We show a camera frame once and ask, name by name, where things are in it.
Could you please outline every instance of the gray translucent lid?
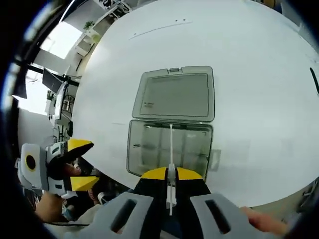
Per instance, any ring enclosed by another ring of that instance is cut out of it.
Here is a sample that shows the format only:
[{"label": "gray translucent lid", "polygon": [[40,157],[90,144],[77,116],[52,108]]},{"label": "gray translucent lid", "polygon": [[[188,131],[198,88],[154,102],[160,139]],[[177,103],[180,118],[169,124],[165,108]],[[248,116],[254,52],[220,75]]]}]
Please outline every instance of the gray translucent lid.
[{"label": "gray translucent lid", "polygon": [[157,120],[212,121],[212,68],[187,66],[143,73],[132,116]]},{"label": "gray translucent lid", "polygon": [[[170,163],[169,122],[132,120],[127,170],[141,176]],[[208,124],[173,123],[173,162],[206,178],[213,129]]]}]

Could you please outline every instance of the potted plant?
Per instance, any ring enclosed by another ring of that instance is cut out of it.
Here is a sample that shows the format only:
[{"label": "potted plant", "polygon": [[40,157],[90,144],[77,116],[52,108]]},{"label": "potted plant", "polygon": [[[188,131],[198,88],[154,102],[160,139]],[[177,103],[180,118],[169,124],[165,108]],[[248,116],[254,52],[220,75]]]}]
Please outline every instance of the potted plant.
[{"label": "potted plant", "polygon": [[94,21],[87,21],[86,23],[85,23],[85,25],[84,25],[84,30],[88,30],[88,29],[90,29],[90,27],[91,26],[93,26],[94,25]]}]

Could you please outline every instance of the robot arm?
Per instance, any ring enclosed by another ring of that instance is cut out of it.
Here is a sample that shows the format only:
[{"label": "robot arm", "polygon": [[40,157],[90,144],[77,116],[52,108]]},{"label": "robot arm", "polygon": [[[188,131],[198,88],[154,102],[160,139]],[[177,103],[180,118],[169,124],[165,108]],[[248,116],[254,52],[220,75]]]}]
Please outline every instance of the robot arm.
[{"label": "robot arm", "polygon": [[63,172],[63,166],[86,153],[93,145],[90,141],[78,139],[58,142],[46,149],[36,144],[24,144],[18,163],[21,184],[65,199],[76,196],[76,191],[89,190],[98,181],[97,177],[68,177]]}]

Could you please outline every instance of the white cable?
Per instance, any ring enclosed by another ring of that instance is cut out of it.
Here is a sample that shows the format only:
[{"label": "white cable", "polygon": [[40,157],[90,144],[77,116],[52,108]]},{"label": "white cable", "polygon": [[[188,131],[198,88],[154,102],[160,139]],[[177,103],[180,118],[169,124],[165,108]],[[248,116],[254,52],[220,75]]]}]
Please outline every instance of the white cable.
[{"label": "white cable", "polygon": [[173,164],[173,124],[169,124],[170,127],[170,163]]},{"label": "white cable", "polygon": [[[168,171],[170,174],[175,173],[175,166],[173,164],[173,124],[169,124],[170,128],[170,164]],[[170,184],[170,201],[169,201],[169,215],[173,215],[173,185]]]}]

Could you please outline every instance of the gray wall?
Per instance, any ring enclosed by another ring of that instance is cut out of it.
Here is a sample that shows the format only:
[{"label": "gray wall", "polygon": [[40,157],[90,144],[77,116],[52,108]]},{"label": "gray wall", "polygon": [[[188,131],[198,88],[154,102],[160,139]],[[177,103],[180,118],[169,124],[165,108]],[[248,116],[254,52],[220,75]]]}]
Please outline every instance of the gray wall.
[{"label": "gray wall", "polygon": [[49,145],[53,142],[53,126],[47,116],[20,109],[18,119],[18,144],[36,143]]},{"label": "gray wall", "polygon": [[71,13],[64,21],[76,29],[85,32],[83,29],[87,21],[96,22],[103,14],[103,10],[97,3],[93,0],[88,0],[86,3],[82,4],[73,13]]}]

